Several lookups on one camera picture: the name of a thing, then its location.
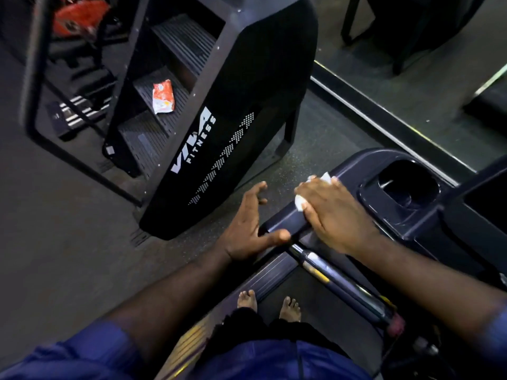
bare foot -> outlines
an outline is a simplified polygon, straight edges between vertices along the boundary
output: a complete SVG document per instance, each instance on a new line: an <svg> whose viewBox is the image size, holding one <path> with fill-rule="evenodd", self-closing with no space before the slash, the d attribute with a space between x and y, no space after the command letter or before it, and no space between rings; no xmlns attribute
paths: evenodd
<svg viewBox="0 0 507 380"><path fill-rule="evenodd" d="M257 312L257 300L255 298L255 292L250 289L248 293L246 291L240 292L238 297L238 308L246 307L252 308Z"/></svg>
<svg viewBox="0 0 507 380"><path fill-rule="evenodd" d="M289 323L301 321L301 308L299 308L299 304L295 301L295 298L290 300L290 297L287 296L283 300L280 319L287 320Z"/></svg>

hand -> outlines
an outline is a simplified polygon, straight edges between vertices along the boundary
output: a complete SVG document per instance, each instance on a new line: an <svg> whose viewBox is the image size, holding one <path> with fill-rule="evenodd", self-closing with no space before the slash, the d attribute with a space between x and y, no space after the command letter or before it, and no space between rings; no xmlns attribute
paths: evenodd
<svg viewBox="0 0 507 380"><path fill-rule="evenodd" d="M217 246L224 249L232 260L246 260L263 250L281 245L290 240L288 230L277 230L262 237L259 232L259 204L266 204L265 198L258 194L264 191L268 184L263 181L245 192L238 213L231 225L217 240Z"/></svg>
<svg viewBox="0 0 507 380"><path fill-rule="evenodd" d="M304 197L303 212L315 233L338 252L359 259L379 232L364 208L337 178L331 184L318 178L301 183L296 194Z"/></svg>

blue shirt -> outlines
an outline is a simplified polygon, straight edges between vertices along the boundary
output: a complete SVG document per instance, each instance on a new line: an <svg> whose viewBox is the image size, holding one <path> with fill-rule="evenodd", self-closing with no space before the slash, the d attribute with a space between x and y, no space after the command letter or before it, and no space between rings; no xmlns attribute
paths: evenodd
<svg viewBox="0 0 507 380"><path fill-rule="evenodd" d="M480 349L487 359L507 373L507 307L486 328ZM23 361L0 373L0 379L131 380L142 369L141 356L127 334L111 322L98 321L67 341L36 348ZM288 340L240 344L212 358L190 377L193 380L232 380L303 376L371 379L350 359L333 351Z"/></svg>

treadmill belt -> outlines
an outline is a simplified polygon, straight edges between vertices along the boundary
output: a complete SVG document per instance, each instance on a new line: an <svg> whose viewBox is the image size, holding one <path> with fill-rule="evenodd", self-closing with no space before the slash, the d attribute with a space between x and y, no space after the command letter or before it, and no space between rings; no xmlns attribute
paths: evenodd
<svg viewBox="0 0 507 380"><path fill-rule="evenodd" d="M266 324L278 318L286 296L299 303L303 322L338 344L368 373L377 369L381 358L381 337L365 319L301 267L259 303L258 312Z"/></svg>

blue sleeve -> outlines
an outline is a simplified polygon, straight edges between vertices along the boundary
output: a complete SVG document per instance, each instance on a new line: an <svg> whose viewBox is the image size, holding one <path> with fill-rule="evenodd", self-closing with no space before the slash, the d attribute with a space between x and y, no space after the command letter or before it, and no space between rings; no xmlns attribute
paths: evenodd
<svg viewBox="0 0 507 380"><path fill-rule="evenodd" d="M481 350L488 360L507 372L507 306L486 328Z"/></svg>
<svg viewBox="0 0 507 380"><path fill-rule="evenodd" d="M116 324L97 321L67 341L37 347L23 361L0 373L0 379L129 380L143 367L137 348Z"/></svg>

